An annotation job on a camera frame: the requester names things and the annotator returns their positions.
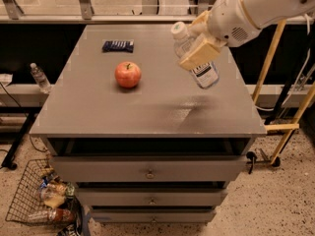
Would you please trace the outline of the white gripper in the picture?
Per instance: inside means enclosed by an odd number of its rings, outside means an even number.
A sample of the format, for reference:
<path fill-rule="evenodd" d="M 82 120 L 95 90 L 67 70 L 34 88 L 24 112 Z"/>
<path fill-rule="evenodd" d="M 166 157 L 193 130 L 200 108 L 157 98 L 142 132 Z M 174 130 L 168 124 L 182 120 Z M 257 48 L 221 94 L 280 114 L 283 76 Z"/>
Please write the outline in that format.
<path fill-rule="evenodd" d="M 217 0 L 210 12 L 201 13 L 188 30 L 198 37 L 178 62 L 187 71 L 218 58 L 224 46 L 239 47 L 261 32 L 250 19 L 243 0 Z"/>

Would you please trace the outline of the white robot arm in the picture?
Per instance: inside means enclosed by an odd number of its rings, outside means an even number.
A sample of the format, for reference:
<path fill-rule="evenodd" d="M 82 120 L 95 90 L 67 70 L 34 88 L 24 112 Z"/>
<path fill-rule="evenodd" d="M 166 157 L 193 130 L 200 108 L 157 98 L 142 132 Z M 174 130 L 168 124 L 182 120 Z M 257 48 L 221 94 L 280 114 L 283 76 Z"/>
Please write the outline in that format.
<path fill-rule="evenodd" d="M 189 25 L 196 42 L 179 66 L 192 70 L 215 60 L 223 47 L 239 47 L 269 25 L 314 9 L 315 0 L 216 0 Z"/>

